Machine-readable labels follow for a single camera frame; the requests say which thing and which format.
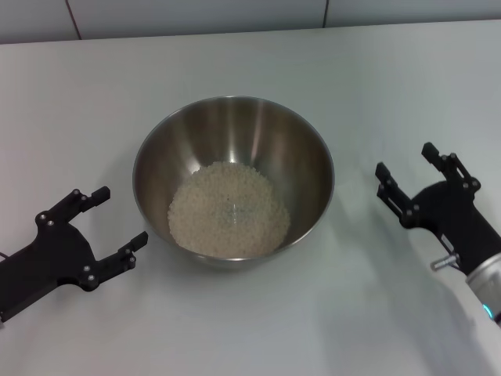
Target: bolt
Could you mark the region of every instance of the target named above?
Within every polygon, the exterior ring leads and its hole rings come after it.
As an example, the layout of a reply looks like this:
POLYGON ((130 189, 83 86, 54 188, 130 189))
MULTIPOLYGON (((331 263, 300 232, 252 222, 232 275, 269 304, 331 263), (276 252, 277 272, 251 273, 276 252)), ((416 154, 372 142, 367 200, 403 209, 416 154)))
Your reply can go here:
POLYGON ((458 255, 452 254, 452 255, 446 256, 444 258, 441 258, 435 262, 432 262, 430 264, 430 267, 431 267, 431 270, 436 272, 437 270, 443 269, 446 266, 452 265, 453 263, 457 262, 457 260, 459 260, 459 259, 460 259, 460 257, 458 255))

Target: table surface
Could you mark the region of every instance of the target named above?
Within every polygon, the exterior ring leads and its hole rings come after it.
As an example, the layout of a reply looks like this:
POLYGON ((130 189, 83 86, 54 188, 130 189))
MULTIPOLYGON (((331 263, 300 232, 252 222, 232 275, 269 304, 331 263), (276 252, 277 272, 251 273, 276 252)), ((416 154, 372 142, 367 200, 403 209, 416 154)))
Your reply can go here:
POLYGON ((501 375, 501 331, 445 250, 376 198, 385 161, 414 195, 440 175, 426 141, 482 183, 501 230, 501 22, 428 23, 0 46, 2 251, 79 188, 112 198, 74 223, 98 259, 145 224, 132 165, 151 129, 193 101, 270 99, 333 156, 329 211, 257 269, 216 273, 150 236, 136 269, 92 293, 58 288, 0 330, 8 375, 501 375))

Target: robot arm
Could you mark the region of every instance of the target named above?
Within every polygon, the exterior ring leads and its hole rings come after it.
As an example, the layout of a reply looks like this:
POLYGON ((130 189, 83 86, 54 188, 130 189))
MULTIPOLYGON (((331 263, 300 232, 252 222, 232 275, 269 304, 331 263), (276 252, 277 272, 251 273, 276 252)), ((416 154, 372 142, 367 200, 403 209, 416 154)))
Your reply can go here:
POLYGON ((398 216, 406 229, 431 231, 449 253, 431 264, 433 270, 456 267, 484 303, 489 316, 501 323, 501 237, 474 206, 480 182, 454 154, 439 155, 431 143, 422 155, 445 177, 409 198, 398 188, 386 166, 376 168, 380 180, 377 196, 398 216))
POLYGON ((110 198, 103 187, 90 197, 74 190, 35 218, 38 235, 33 243, 0 262, 0 321, 6 322, 63 284, 84 291, 135 268, 135 256, 148 242, 141 233, 117 253, 97 261, 83 235, 69 221, 110 198))

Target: stainless steel bowl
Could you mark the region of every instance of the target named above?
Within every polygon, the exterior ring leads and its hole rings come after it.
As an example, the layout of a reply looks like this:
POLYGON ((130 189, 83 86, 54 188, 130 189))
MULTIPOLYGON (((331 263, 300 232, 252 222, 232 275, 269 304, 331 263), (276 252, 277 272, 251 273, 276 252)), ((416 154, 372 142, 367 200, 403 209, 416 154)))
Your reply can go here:
POLYGON ((187 255, 216 266, 248 266, 296 244, 326 211, 333 188, 332 158, 319 133, 284 106, 244 96, 201 100, 167 116, 142 144, 134 166, 135 200, 154 231, 187 255), (273 253, 215 258, 175 243, 168 223, 174 194, 201 166, 216 161, 256 168, 281 195, 290 228, 273 253))

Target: white rice grain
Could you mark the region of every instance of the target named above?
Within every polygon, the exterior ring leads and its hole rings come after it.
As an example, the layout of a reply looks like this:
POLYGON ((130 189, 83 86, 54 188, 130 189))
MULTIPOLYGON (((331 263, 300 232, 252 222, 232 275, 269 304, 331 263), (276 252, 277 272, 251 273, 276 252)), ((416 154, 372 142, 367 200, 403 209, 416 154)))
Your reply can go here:
POLYGON ((221 258, 272 252, 290 225, 272 184, 254 168, 229 162, 190 176, 175 193, 168 220, 180 246, 221 258))

